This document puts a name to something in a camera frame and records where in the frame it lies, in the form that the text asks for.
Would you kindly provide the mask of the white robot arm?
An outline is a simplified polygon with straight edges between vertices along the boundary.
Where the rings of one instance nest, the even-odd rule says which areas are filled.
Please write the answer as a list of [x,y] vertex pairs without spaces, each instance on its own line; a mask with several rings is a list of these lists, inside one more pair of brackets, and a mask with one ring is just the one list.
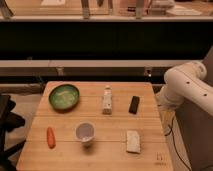
[[156,95],[157,104],[177,109],[185,99],[213,116],[213,87],[204,82],[207,69],[200,61],[191,61],[168,69],[165,84]]

